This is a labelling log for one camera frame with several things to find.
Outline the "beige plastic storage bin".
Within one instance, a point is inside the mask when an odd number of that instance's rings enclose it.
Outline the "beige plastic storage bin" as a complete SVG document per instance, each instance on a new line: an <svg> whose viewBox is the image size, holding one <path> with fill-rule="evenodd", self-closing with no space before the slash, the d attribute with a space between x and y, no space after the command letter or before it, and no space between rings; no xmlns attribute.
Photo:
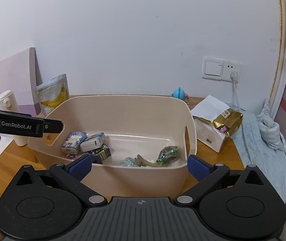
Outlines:
<svg viewBox="0 0 286 241"><path fill-rule="evenodd" d="M111 156L94 164L83 184L103 196L176 197L188 175L187 157L197 152L193 117L185 102L161 96L79 96L63 102L49 119L61 120L62 132L48 145L45 138L30 138L28 146L49 168L70 159L61 146L72 132L103 132ZM162 167L121 167L137 155L156 160L166 146L177 146L179 159Z"/></svg>

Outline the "gold snack bag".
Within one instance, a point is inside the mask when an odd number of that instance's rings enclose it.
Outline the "gold snack bag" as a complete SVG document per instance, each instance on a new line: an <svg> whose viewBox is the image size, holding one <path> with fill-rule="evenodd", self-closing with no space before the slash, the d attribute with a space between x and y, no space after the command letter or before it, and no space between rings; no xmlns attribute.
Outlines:
<svg viewBox="0 0 286 241"><path fill-rule="evenodd" d="M229 108L221 113L214 121L212 125L224 133L227 137L232 136L240 127L243 120L243 114Z"/></svg>

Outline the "blue cartoon figurine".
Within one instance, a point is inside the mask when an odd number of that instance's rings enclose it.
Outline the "blue cartoon figurine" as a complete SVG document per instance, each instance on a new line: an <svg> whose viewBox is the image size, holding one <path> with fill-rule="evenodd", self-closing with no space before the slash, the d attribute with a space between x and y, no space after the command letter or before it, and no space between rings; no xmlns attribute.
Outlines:
<svg viewBox="0 0 286 241"><path fill-rule="evenodd" d="M176 89L172 95L172 97L180 99L182 101L188 100L189 99L189 95L181 88L179 87L178 89Z"/></svg>

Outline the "blue white porcelain pattern box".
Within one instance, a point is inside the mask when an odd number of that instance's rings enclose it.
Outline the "blue white porcelain pattern box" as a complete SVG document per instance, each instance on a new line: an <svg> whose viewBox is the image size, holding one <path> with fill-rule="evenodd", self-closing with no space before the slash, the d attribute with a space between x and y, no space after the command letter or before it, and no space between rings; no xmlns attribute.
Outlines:
<svg viewBox="0 0 286 241"><path fill-rule="evenodd" d="M80 144L87 138L86 132L72 132L61 146L61 150L65 154L78 154Z"/></svg>

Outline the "white thermos bottle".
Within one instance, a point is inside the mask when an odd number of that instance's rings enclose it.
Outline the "white thermos bottle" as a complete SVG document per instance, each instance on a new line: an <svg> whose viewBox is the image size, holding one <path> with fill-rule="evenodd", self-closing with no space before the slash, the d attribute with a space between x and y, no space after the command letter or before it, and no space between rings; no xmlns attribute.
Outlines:
<svg viewBox="0 0 286 241"><path fill-rule="evenodd" d="M0 110L11 112L11 113L20 112L13 91L6 90L0 94ZM17 125L17 121L14 118L15 116L11 116L11 115L7 116L5 119L5 123L7 127L17 130L18 125ZM28 142L28 137L25 137L25 136L13 136L13 139L19 147L27 145L27 142Z"/></svg>

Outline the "white bed headboard frame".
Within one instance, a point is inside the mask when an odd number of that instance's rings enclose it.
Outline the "white bed headboard frame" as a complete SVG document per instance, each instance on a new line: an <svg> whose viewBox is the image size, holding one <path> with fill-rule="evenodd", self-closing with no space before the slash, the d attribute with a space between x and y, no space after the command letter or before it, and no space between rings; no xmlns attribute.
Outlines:
<svg viewBox="0 0 286 241"><path fill-rule="evenodd" d="M286 0L279 0L280 7L280 41L277 68L270 93L270 116L274 119L280 107L286 87Z"/></svg>

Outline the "light blue blanket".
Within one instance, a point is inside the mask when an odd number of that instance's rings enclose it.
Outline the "light blue blanket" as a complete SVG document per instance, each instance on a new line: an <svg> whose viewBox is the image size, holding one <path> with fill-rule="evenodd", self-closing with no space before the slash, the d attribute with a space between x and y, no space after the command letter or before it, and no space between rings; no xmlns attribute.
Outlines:
<svg viewBox="0 0 286 241"><path fill-rule="evenodd" d="M258 166L286 201L286 140L279 124L270 117L269 101L264 101L257 115L248 111L242 113L242 125L232 135L241 161L244 166Z"/></svg>

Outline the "white wall switch socket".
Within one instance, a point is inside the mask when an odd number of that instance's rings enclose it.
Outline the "white wall switch socket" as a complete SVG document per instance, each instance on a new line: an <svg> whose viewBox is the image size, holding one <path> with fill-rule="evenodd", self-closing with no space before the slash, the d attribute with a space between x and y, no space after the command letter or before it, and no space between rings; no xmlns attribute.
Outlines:
<svg viewBox="0 0 286 241"><path fill-rule="evenodd" d="M238 82L243 67L244 64L238 61L203 57L202 78L207 80L233 82L231 75L236 74L236 82Z"/></svg>

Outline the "blue orange cartoon box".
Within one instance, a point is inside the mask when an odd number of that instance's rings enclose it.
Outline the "blue orange cartoon box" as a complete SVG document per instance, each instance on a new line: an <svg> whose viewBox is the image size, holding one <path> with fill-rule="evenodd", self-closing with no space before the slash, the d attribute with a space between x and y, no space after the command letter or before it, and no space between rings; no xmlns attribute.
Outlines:
<svg viewBox="0 0 286 241"><path fill-rule="evenodd" d="M100 148L105 143L105 134L103 132L96 133L87 137L81 144L81 152L89 152Z"/></svg>

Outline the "white paper bag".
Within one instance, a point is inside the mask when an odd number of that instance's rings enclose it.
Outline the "white paper bag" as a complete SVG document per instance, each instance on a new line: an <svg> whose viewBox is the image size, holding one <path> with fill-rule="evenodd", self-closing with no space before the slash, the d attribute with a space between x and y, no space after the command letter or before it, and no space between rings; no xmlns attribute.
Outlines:
<svg viewBox="0 0 286 241"><path fill-rule="evenodd" d="M208 95L191 110L197 139L217 153L222 149L227 136L224 132L215 128L214 121L218 117L228 116L228 109L229 106L226 103Z"/></svg>

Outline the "purple white board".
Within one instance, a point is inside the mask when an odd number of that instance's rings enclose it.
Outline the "purple white board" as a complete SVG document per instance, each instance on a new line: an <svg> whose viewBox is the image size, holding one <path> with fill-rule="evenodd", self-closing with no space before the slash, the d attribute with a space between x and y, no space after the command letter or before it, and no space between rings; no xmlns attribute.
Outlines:
<svg viewBox="0 0 286 241"><path fill-rule="evenodd" d="M36 57L33 47L0 61L0 94L11 90L22 113L37 116L41 106L36 95Z"/></svg>

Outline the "green checked cloth bundle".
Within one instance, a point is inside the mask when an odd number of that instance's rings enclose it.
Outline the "green checked cloth bundle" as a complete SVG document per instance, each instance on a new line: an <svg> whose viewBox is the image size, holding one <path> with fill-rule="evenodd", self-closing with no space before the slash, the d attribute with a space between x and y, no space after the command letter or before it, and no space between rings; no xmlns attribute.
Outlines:
<svg viewBox="0 0 286 241"><path fill-rule="evenodd" d="M127 157L122 162L120 162L118 166L140 167L141 166L141 162L139 162L136 158Z"/></svg>

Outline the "green foil snack packet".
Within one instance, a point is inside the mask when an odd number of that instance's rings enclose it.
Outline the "green foil snack packet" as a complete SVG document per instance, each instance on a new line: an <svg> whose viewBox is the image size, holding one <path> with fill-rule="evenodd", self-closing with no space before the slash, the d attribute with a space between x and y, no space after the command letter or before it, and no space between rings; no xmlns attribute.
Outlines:
<svg viewBox="0 0 286 241"><path fill-rule="evenodd" d="M158 164L170 164L178 159L178 146L167 146L160 151L156 162Z"/></svg>

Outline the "banana chips pouch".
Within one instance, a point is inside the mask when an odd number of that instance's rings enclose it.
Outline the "banana chips pouch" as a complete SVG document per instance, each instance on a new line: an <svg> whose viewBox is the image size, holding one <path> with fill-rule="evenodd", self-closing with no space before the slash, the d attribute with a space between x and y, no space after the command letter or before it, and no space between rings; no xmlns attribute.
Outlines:
<svg viewBox="0 0 286 241"><path fill-rule="evenodd" d="M69 98L67 75L61 74L36 86L36 95L44 116Z"/></svg>

